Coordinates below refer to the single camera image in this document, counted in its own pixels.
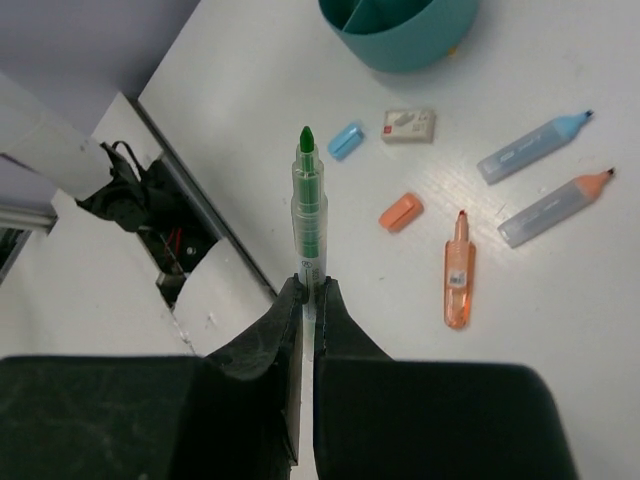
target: gray wall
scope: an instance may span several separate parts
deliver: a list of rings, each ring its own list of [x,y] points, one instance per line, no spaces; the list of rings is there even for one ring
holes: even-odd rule
[[[0,70],[91,133],[137,96],[199,0],[0,0]]]

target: barcode label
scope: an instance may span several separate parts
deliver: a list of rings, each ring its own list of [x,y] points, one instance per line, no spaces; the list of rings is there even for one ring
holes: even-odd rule
[[[450,287],[462,288],[467,286],[467,272],[464,270],[449,270],[447,283]]]

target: green marker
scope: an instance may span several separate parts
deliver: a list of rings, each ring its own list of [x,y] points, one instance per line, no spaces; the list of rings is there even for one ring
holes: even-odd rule
[[[326,276],[327,209],[324,165],[318,156],[311,129],[304,127],[293,163],[291,218],[298,252],[298,276],[310,299]]]

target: blue marker cap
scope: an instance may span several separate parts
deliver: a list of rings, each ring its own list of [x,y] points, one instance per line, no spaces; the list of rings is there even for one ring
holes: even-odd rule
[[[333,137],[327,149],[333,158],[343,160],[362,143],[362,140],[364,140],[364,133],[362,133],[360,125],[353,122]]]

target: blue marker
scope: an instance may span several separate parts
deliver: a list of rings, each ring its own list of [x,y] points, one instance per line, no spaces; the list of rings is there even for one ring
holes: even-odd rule
[[[489,185],[539,160],[576,138],[593,111],[558,117],[478,163]]]

